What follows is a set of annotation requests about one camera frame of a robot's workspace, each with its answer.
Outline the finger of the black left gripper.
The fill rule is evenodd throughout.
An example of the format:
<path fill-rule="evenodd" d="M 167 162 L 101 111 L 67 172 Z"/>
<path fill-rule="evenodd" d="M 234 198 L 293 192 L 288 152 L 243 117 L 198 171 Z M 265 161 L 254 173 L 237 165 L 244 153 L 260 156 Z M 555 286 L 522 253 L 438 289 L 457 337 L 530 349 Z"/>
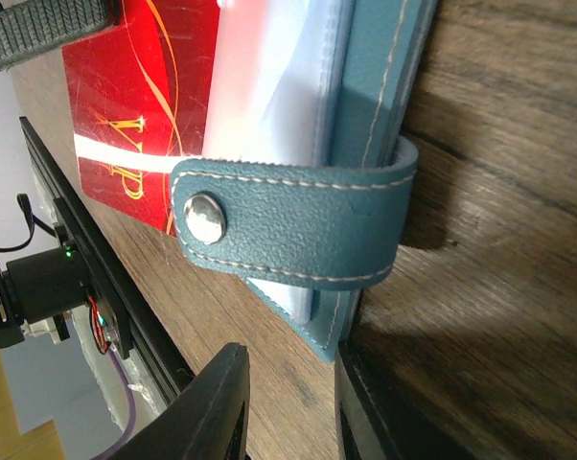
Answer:
<path fill-rule="evenodd" d="M 116 25 L 120 17 L 118 1 L 0 2 L 0 72 Z"/>

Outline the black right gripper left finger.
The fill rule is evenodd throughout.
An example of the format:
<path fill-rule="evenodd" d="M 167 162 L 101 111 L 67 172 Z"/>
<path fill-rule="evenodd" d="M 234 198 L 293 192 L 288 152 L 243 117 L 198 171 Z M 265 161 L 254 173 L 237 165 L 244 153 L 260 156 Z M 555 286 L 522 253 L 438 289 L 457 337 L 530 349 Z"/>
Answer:
<path fill-rule="evenodd" d="M 226 344 L 150 425 L 112 459 L 246 459 L 249 355 Z"/>

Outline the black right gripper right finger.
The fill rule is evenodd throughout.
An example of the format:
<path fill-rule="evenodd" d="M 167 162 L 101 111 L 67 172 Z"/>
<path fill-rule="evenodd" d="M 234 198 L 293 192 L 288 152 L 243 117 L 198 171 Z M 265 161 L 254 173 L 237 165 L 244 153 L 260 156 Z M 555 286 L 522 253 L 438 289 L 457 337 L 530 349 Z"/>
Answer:
<path fill-rule="evenodd" d="M 341 459 L 473 459 L 347 341 L 335 354 L 335 426 Z"/>

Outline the red VIP card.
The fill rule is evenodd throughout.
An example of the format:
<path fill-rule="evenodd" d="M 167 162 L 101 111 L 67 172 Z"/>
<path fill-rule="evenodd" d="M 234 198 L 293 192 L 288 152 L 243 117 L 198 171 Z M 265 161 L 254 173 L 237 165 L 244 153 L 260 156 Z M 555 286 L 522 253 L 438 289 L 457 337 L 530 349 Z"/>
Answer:
<path fill-rule="evenodd" d="M 121 1 L 117 25 L 62 50 L 82 191 L 172 235 L 169 174 L 200 155 L 214 1 Z"/>

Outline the blue card holder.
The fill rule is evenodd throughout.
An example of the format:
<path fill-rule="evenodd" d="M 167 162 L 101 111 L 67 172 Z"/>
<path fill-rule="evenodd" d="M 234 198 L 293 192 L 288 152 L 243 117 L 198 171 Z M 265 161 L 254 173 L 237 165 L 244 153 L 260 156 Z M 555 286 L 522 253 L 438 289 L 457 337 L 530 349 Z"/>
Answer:
<path fill-rule="evenodd" d="M 436 5 L 278 2 L 251 105 L 208 118 L 208 155 L 170 175 L 195 265 L 242 278 L 323 360 L 391 271 L 417 170 L 400 135 Z"/>

